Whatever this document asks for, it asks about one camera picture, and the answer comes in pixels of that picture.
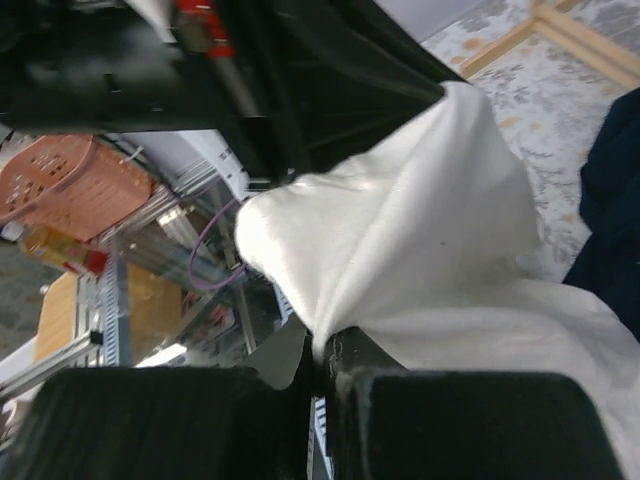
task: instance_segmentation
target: white cloth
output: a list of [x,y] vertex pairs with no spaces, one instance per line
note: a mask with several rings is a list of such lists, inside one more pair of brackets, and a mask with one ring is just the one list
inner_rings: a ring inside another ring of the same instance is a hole
[[176,43],[176,38],[171,33],[173,12],[171,0],[125,0],[125,2],[153,27],[160,40],[164,43]]
[[525,169],[484,95],[445,87],[369,152],[250,200],[240,253],[282,288],[316,355],[357,325],[410,369],[573,378],[640,478],[640,346],[590,293],[516,276],[538,242]]

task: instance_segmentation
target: navy blue cloth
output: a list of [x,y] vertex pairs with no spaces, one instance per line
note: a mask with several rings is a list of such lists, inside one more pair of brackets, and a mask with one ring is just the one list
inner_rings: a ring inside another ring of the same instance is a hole
[[595,293],[640,340],[640,89],[613,103],[581,177],[592,235],[564,283]]

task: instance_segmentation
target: metal rod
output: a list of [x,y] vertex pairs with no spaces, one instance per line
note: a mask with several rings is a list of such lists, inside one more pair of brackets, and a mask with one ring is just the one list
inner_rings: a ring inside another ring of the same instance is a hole
[[177,205],[177,199],[171,195],[166,187],[157,186],[147,203],[116,226],[115,231],[128,233],[140,230]]
[[[211,198],[213,199],[213,204],[216,207],[216,210],[221,209],[222,197],[220,196],[220,189],[217,186],[213,188]],[[222,235],[225,240],[233,242],[229,223],[224,215],[222,215],[218,221],[218,229],[220,230],[220,235]],[[235,267],[237,259],[233,254],[233,251],[226,247],[224,249],[224,255],[227,260],[227,266],[230,269]],[[258,348],[258,343],[256,342],[256,335],[253,331],[253,324],[251,323],[251,315],[249,314],[249,307],[247,306],[247,297],[244,293],[244,287],[238,284],[234,287],[233,292],[238,304],[238,315],[240,316],[240,324],[242,325],[244,341],[247,345],[247,353],[251,354],[256,348]]]
[[198,318],[198,316],[212,303],[220,303],[220,293],[216,292],[214,294],[204,294],[200,297],[200,300],[196,302],[196,304],[189,309],[189,311],[182,317],[182,320],[178,325],[175,325],[171,332],[166,336],[162,345],[164,347],[168,347],[169,345],[174,344],[178,338],[182,335],[182,333],[189,328],[189,326]]
[[131,363],[127,262],[120,254],[121,240],[112,230],[103,238],[109,261],[100,285],[100,313],[104,332],[104,363],[128,366]]
[[[170,222],[160,225],[160,228],[164,230],[167,237],[184,247],[193,248],[198,243],[199,234],[187,218],[185,211],[176,215]],[[207,257],[214,263],[216,262],[215,257],[204,244],[201,244],[198,248],[198,255]]]
[[18,375],[0,384],[0,404],[28,392],[47,380],[54,373],[72,365],[83,355],[102,345],[102,334],[96,331],[86,332],[47,358],[31,365]]
[[[124,239],[128,244],[123,246],[127,260],[151,270],[156,275],[175,281],[185,290],[197,291],[187,276],[187,263],[191,253],[188,248],[173,239],[157,236],[146,230],[127,235]],[[220,282],[229,275],[222,264],[216,265],[201,255],[195,258],[193,272],[197,277],[214,282]]]

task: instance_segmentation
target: yellow bottle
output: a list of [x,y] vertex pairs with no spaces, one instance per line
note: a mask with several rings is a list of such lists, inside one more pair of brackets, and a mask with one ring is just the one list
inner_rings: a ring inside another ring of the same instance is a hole
[[2,236],[17,241],[29,257],[70,272],[101,275],[107,264],[105,252],[49,228],[9,222],[2,229]]

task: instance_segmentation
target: orange basket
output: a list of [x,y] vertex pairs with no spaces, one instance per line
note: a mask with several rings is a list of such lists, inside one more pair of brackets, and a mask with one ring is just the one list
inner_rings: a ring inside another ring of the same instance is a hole
[[92,136],[45,136],[0,174],[0,225],[17,220],[87,241],[149,199],[151,178]]

